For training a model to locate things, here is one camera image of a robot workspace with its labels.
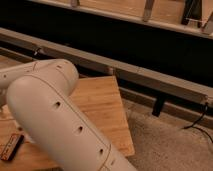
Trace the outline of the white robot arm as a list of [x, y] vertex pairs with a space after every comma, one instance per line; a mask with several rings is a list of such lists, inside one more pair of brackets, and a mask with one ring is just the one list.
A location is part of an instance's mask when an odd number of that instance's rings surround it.
[[68, 60], [0, 69], [0, 104], [64, 171], [137, 171], [70, 100], [78, 71]]

